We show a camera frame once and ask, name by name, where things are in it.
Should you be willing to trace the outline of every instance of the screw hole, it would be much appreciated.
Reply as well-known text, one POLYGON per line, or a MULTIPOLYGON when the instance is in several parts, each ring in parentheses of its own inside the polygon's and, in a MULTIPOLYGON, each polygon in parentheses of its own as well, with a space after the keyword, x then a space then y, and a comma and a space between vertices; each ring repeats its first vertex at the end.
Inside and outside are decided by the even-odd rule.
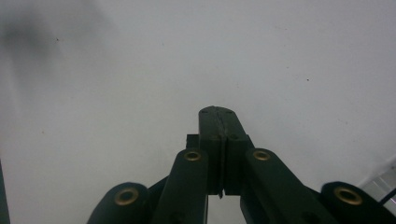
POLYGON ((363 199, 361 198, 361 196, 352 189, 337 187, 334 190, 334 194, 339 200, 344 203, 349 203, 351 205, 360 205, 363 203, 363 199))
POLYGON ((127 188, 122 189, 117 192, 116 196, 114 197, 114 202, 117 205, 124 206, 131 203, 134 203, 136 199, 139 197, 139 192, 135 188, 127 188))

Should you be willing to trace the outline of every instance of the brass insert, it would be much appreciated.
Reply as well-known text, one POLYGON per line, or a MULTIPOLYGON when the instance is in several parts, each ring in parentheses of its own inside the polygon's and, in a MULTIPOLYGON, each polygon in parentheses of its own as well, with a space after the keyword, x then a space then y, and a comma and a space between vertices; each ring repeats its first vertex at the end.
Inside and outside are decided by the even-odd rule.
POLYGON ((197 151, 189 151, 184 154, 184 159, 188 161, 198 161, 201 159, 201 154, 197 151))
POLYGON ((271 158, 271 156, 268 153, 263 151, 255 151, 253 153, 253 156, 259 161, 268 161, 271 158))
POLYGON ((352 205, 360 205, 363 203, 361 196, 353 191, 352 189, 347 189, 344 187, 337 187, 334 190, 335 196, 344 203, 349 203, 352 205))
POLYGON ((128 205, 134 203, 136 199, 139 197, 139 191, 135 188, 126 188, 122 189, 117 192, 116 196, 114 197, 114 202, 117 205, 128 205))

